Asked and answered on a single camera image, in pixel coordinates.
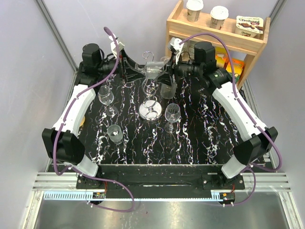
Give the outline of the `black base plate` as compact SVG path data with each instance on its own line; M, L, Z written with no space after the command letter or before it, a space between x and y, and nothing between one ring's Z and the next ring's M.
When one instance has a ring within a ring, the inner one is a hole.
M213 190L245 189L241 175L226 179L216 165L102 165L100 176L124 184L142 200L210 198Z

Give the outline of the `chrome wine glass rack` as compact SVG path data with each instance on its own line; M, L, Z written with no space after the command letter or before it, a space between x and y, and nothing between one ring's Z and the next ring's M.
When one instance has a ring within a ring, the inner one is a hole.
M149 56L152 57L151 62L154 62L154 54L152 52L146 51L142 54L144 59L148 59ZM132 72L139 73L139 71L126 70L126 74ZM144 78L141 80L141 89L144 93L144 100L139 105L139 116L144 121L155 122L162 116L163 112L163 108L156 97L158 82L156 82L156 79L152 80Z

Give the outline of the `clear wine glass centre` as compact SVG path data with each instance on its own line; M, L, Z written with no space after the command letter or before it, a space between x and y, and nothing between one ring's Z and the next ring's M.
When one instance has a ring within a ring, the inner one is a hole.
M178 122L181 117L181 110L178 104L169 104L164 113L164 117L167 121L165 124L165 131L172 134L174 132L174 124Z

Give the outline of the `ribbed stemmed glass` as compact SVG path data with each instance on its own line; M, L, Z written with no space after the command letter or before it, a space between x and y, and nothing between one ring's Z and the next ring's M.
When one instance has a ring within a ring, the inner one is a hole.
M168 62L169 60L170 60L170 57L168 57L168 56L164 56L160 59L160 61L164 62L164 63Z
M161 85L161 97L164 99L172 99L175 96L177 83L173 83L172 86L166 84Z

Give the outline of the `white paper cup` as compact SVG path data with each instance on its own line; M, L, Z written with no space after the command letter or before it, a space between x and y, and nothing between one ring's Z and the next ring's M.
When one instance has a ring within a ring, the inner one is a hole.
M186 3L187 20L196 22L199 19L201 10L203 9L203 0L188 0Z
M211 21L210 21L210 27L213 29L221 29L224 21L229 16L229 11L224 6L215 6L212 8L210 12Z

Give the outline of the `white paper cup right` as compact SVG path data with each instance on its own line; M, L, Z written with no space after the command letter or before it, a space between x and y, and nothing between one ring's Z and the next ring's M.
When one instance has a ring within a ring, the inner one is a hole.
M210 12L211 21L210 21L210 27L213 29L221 29L224 21L229 16L229 11L224 6L215 6L212 8Z

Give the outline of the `white paper cup left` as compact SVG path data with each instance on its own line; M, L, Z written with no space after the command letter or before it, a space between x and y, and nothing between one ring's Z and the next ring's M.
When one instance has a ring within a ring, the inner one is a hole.
M186 3L187 20L196 22L199 19L201 10L203 9L203 0L188 0Z

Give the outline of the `wooden shelf unit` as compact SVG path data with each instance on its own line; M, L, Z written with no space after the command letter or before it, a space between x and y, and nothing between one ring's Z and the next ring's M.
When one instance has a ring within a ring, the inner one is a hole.
M167 46L172 37L185 39L201 32L212 33L219 37L230 51L246 54L244 69L237 83L237 88L240 89L267 45L271 19L266 18L264 20L264 32L257 38L236 34L235 19L226 19L219 30L210 28L210 21L210 14L201 12L198 21L189 22L187 20L187 9L183 7L183 1L178 1L166 21L165 55L170 56L171 54Z

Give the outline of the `Chobani yogurt cup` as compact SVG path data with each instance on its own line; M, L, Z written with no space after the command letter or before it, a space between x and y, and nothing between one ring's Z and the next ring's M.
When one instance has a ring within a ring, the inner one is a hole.
M236 17L235 34L254 38L264 33L264 20L260 17Z

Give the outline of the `green orange sponge box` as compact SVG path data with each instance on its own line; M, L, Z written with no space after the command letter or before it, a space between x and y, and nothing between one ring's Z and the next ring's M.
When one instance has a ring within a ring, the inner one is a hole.
M233 59L235 82L237 83L244 69L244 61L239 59Z

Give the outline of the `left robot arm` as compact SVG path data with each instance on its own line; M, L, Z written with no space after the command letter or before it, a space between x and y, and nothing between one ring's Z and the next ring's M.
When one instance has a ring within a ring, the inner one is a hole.
M125 83L143 78L122 42L118 45L112 42L111 50L112 53L105 56L95 43L83 47L72 96L58 121L42 132L48 157L54 163L61 162L87 175L86 181L92 188L102 186L103 176L98 174L98 165L85 155L85 147L77 137L81 121L107 76L118 74Z

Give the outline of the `yellow round sponge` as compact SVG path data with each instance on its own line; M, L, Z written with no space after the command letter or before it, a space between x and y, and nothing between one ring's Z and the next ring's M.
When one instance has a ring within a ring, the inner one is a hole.
M81 120L80 127L84 125L84 122L85 122L85 116Z

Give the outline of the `clear wine glass left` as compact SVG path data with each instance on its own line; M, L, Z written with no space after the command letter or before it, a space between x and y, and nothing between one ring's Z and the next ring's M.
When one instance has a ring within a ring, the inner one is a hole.
M99 101L105 106L105 112L108 116L115 116L118 113L118 109L112 105L114 101L114 94L109 86L103 85L98 91Z

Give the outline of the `clear wine glass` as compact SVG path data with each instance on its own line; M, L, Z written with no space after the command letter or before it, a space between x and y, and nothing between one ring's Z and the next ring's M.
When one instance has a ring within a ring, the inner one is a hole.
M178 104L169 104L164 113L164 117L167 121L165 124L165 131L172 134L174 132L174 124L178 122L181 117L181 110Z
M105 112L108 116L115 116L118 113L118 109L112 105L114 101L114 94L109 86L103 85L98 91L99 101L105 106Z

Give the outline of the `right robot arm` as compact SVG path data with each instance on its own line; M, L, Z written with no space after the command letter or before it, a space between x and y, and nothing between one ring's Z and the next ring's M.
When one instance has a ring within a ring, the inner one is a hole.
M229 114L237 127L242 143L234 147L233 156L226 162L217 176L217 184L223 189L234 183L234 177L258 158L268 153L278 136L275 127L268 128L250 109L237 93L232 75L224 68L216 66L215 48L210 42L197 42L194 46L194 59L182 61L183 44L178 38L172 38L168 50L172 53L165 64L165 71L157 79L169 84L170 80L194 76L200 85L216 99Z

